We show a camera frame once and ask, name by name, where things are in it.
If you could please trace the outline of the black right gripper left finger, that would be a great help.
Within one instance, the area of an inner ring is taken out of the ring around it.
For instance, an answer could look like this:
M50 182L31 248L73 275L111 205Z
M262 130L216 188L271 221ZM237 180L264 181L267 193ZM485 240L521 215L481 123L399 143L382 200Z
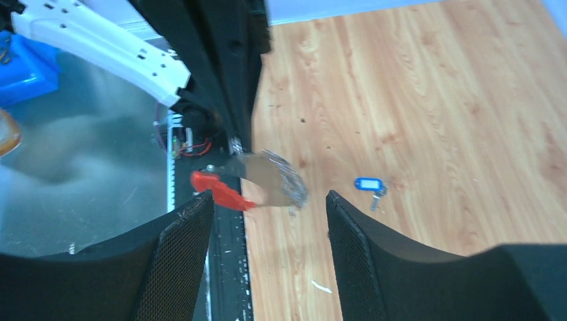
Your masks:
M190 320L214 211L205 191L75 254L3 254L1 319Z

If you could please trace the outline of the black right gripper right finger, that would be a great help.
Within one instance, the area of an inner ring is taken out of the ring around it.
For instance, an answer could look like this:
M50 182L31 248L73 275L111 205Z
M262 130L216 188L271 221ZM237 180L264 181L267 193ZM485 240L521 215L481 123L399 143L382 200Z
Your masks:
M471 256L419 243L326 197L345 320L565 320L566 246L502 244Z

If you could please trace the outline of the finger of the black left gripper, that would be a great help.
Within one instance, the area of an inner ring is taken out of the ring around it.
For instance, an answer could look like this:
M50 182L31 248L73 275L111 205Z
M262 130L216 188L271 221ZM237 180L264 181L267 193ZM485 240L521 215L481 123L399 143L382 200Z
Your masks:
M132 1L191 75L172 111L194 137L232 152L252 149L252 1Z

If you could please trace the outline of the blue tag key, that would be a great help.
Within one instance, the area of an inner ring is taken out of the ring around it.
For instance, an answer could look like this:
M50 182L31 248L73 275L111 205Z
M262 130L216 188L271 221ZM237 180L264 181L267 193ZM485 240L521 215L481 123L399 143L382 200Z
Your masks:
M380 200L387 194L388 187L378 178L358 177L354 180L354 186L360 191L372 193L371 211L376 211Z

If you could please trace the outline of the keyring holder with red handle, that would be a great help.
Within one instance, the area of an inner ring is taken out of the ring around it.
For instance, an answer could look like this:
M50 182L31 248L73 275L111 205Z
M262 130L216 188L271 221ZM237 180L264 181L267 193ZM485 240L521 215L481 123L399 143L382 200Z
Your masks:
M236 189L222 181L230 176L257 185L265 193L262 202L246 199ZM208 166L190 175L192 187L199 193L210 191L214 202L222 207L248 211L256 207L295 207L308 203L309 192L305 182L293 166L280 155L262 150L257 153L236 154L221 166Z

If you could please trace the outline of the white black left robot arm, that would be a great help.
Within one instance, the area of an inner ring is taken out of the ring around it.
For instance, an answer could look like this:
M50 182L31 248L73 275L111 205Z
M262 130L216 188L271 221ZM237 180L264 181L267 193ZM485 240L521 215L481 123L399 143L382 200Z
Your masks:
M220 118L232 152L251 150L261 51L248 1L133 1L167 53L81 1L2 1L1 29L67 51L173 107L182 100Z

